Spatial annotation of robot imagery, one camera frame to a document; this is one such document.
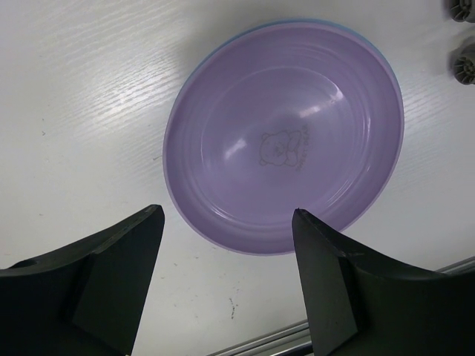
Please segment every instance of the white table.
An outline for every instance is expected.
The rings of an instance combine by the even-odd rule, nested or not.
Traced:
[[[150,203],[167,217],[135,356],[207,355],[306,318],[294,255],[250,257],[197,236],[161,163],[168,113],[229,37],[315,17],[376,45],[400,81],[402,155],[347,234],[425,268],[475,252],[475,87],[448,55],[475,30],[443,0],[1,0],[0,267]]]

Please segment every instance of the purple bowl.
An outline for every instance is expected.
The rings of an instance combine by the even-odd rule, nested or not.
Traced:
[[[366,39],[329,22],[268,24],[218,48],[183,86],[165,135],[166,183],[206,239],[285,254],[294,209],[341,231],[370,207],[403,131],[396,77]]]

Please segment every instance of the gray plastic knob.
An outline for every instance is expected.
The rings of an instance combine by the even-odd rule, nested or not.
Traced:
[[[452,19],[475,23],[474,0],[449,0]]]
[[[475,84],[475,47],[465,48],[455,59],[453,74],[462,84]]]

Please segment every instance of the black plastic part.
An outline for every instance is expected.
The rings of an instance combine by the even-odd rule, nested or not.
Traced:
[[[0,270],[0,355],[130,355],[164,222],[152,205]]]
[[[448,0],[452,19],[457,22],[475,23],[473,0]]]
[[[401,263],[304,210],[292,230],[315,356],[475,355],[475,272]]]
[[[453,74],[464,85],[475,84],[475,46],[465,48],[453,62]]]

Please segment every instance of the bear logo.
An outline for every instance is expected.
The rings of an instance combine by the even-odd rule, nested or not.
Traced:
[[[260,164],[295,167],[298,164],[300,140],[300,131],[265,133],[262,135]]]

